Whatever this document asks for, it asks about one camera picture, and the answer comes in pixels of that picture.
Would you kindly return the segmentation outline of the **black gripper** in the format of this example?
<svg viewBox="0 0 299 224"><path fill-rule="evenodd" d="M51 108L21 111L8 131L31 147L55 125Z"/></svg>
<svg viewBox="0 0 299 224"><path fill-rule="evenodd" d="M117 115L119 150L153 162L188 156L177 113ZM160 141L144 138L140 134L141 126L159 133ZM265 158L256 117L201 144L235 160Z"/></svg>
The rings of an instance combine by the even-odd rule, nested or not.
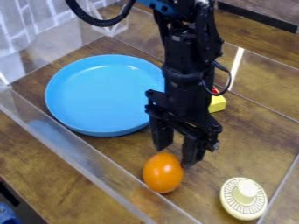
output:
<svg viewBox="0 0 299 224"><path fill-rule="evenodd" d="M185 136L183 168L201 161L205 151L213 152L220 147L221 126L208 111L213 76L213 66L187 73L163 66L164 90L145 91L153 147L157 151L168 147L173 143L173 132L179 131Z"/></svg>

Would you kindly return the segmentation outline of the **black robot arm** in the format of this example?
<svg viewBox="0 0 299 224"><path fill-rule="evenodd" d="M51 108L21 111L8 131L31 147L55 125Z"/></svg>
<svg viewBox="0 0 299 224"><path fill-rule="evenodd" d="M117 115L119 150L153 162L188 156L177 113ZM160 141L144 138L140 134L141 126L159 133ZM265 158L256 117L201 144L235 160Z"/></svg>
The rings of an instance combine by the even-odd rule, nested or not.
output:
<svg viewBox="0 0 299 224"><path fill-rule="evenodd" d="M145 92L153 145L163 150L181 133L181 166L188 168L220 144L221 126L208 111L223 44L213 0L136 1L153 11L164 49L164 91Z"/></svg>

